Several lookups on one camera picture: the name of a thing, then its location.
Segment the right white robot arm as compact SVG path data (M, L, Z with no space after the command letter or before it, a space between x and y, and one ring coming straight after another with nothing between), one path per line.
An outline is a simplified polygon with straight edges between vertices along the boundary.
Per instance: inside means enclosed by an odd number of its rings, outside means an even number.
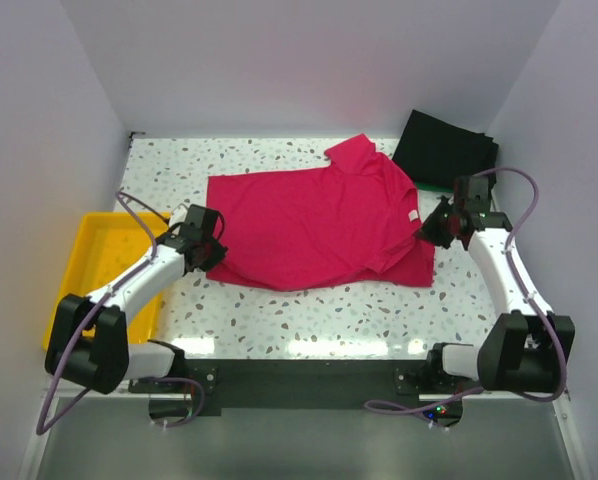
M491 201L486 173L460 176L452 197L441 197L417 233L444 249L462 244L485 281L496 316L481 345L440 343L429 360L443 374L485 390L552 402L566 390L575 326L538 292L516 246L521 225L492 210Z

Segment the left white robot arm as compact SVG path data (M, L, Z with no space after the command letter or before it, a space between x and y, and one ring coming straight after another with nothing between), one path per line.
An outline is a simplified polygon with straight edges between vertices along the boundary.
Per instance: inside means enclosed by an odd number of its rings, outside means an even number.
M128 329L175 281L223 261L225 218L208 207L181 205L166 220L166 230L155 235L137 214L132 217L149 239L146 252L107 284L58 302L44 364L54 384L65 380L108 394L124 381L166 378L183 361L183 351L168 343L131 344Z

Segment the magenta t shirt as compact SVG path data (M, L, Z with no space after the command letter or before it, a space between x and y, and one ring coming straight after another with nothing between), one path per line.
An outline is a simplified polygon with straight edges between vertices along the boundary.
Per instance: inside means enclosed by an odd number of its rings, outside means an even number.
M208 278L276 291L431 287L435 249L416 236L413 181L363 134L325 156L326 167L209 178L207 205L227 222L228 252Z

